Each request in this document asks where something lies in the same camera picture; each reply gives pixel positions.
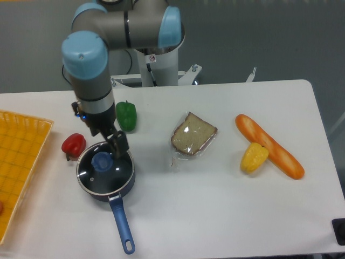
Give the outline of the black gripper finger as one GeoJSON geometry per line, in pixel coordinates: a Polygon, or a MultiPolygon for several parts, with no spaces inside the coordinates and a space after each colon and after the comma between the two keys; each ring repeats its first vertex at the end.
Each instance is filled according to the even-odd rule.
{"type": "Polygon", "coordinates": [[[118,152],[117,152],[116,143],[114,141],[114,135],[109,135],[107,137],[107,143],[108,143],[108,145],[109,145],[109,147],[111,149],[112,157],[113,158],[117,158],[118,152]]]}
{"type": "Polygon", "coordinates": [[[117,158],[122,157],[129,150],[129,144],[125,132],[118,131],[118,134],[115,137],[115,148],[117,158]]]}

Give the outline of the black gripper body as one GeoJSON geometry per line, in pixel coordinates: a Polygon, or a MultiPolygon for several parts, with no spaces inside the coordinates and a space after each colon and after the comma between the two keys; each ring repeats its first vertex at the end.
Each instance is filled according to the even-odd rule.
{"type": "Polygon", "coordinates": [[[115,107],[111,106],[106,111],[97,114],[80,112],[82,121],[88,126],[91,135],[94,137],[101,134],[105,139],[116,138],[119,134],[114,126],[116,119],[115,107]]]}

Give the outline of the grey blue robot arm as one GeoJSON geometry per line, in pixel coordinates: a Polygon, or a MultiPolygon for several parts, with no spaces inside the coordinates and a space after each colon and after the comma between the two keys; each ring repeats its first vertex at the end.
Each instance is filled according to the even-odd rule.
{"type": "Polygon", "coordinates": [[[72,103],[75,116],[93,136],[101,134],[119,158],[129,145],[126,134],[114,126],[108,54],[120,49],[176,46],[182,41],[182,21],[179,8],[167,1],[132,1],[130,8],[121,10],[109,10],[106,4],[92,1],[77,8],[61,52],[77,99],[72,103]]]}

